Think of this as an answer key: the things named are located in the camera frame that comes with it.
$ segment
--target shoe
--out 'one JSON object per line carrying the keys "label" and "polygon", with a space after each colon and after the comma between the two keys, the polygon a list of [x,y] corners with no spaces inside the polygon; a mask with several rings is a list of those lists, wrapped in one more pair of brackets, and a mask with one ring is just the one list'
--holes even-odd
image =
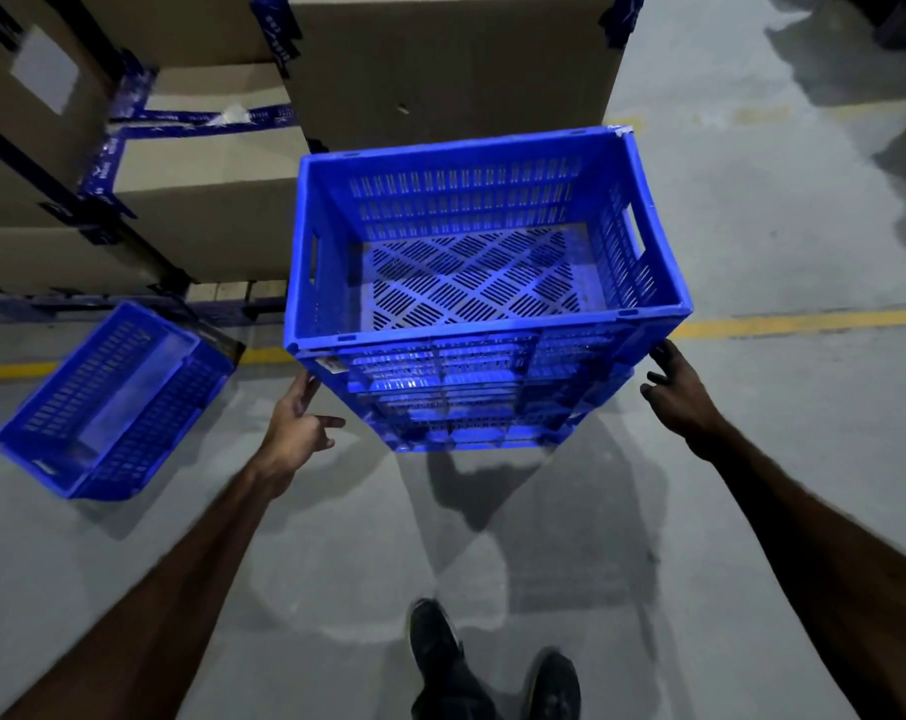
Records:
{"label": "shoe", "polygon": [[412,658],[416,660],[424,683],[442,677],[463,657],[463,644],[436,599],[419,599],[412,605],[408,634]]}
{"label": "shoe", "polygon": [[576,668],[555,649],[540,656],[527,695],[524,720],[580,720],[580,681]]}

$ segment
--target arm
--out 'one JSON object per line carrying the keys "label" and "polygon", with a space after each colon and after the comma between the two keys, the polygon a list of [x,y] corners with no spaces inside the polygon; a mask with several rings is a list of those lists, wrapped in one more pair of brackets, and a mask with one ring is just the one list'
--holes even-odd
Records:
{"label": "arm", "polygon": [[310,456],[333,447],[332,416],[306,414],[320,382],[305,372],[276,404],[263,445],[183,539],[4,714],[19,718],[174,718],[270,501]]}
{"label": "arm", "polygon": [[720,473],[826,668],[863,718],[906,718],[906,556],[792,480],[727,422],[666,340],[640,386]]}

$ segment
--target tipped crate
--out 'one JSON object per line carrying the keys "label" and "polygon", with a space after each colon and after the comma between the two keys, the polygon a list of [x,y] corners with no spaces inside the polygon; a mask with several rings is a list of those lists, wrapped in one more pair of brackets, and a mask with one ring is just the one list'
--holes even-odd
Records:
{"label": "tipped crate", "polygon": [[626,126],[302,160],[286,347],[394,449],[558,444],[691,312]]}
{"label": "tipped crate", "polygon": [[0,428],[0,450],[57,496],[126,500],[233,371],[196,334],[123,302]]}

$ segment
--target dark pants leg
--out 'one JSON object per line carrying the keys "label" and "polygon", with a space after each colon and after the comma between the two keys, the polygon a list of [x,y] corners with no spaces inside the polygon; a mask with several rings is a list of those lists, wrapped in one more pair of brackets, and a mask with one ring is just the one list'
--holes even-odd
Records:
{"label": "dark pants leg", "polygon": [[412,720],[500,719],[490,695],[458,658],[441,677],[427,679],[412,704]]}

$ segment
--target concrete floor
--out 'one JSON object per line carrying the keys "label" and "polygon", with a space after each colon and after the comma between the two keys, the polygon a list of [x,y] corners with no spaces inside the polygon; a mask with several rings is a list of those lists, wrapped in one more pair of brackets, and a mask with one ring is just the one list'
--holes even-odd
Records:
{"label": "concrete floor", "polygon": [[[629,44],[610,116],[642,129],[698,318],[906,303],[906,55],[818,5],[647,0]],[[0,326],[0,360],[87,328]],[[906,549],[906,328],[682,346],[788,472]],[[0,457],[0,711],[242,466],[290,377],[242,370],[119,507]],[[0,383],[0,422],[35,386]],[[544,645],[574,659],[585,718],[855,717],[733,499],[637,386],[552,456],[397,456],[352,420],[270,508],[182,716],[405,717],[403,618],[438,593],[507,718]],[[326,391],[315,409],[349,416]]]}

